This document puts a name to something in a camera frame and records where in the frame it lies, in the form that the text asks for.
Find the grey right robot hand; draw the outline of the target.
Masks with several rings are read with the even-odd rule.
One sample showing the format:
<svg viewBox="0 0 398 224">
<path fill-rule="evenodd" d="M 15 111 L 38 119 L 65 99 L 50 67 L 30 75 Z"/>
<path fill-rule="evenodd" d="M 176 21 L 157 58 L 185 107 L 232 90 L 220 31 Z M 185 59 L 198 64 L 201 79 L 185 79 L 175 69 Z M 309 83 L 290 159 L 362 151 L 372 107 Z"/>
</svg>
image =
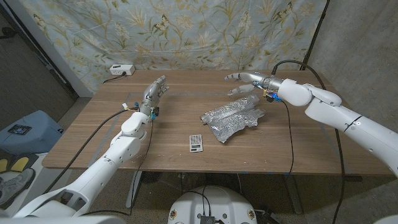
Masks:
<svg viewBox="0 0 398 224">
<path fill-rule="evenodd" d="M 241 85 L 237 88 L 230 90 L 227 95 L 237 95 L 243 93 L 250 93 L 256 88 L 265 91 L 278 91 L 283 80 L 275 76 L 267 76 L 260 72 L 236 72 L 227 75 L 224 78 L 228 80 L 243 81 L 246 85 Z"/>
</svg>

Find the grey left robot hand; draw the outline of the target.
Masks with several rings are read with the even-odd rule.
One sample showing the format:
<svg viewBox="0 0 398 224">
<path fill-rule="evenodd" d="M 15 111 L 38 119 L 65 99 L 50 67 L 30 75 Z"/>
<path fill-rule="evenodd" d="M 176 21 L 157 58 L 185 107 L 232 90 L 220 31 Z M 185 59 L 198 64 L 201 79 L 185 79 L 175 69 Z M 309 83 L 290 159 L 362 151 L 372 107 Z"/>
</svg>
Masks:
<svg viewBox="0 0 398 224">
<path fill-rule="evenodd" d="M 141 113 L 150 115 L 151 111 L 156 108 L 160 102 L 162 95 L 169 89 L 166 84 L 166 76 L 162 75 L 149 85 L 143 93 L 142 103 L 139 106 Z"/>
</svg>

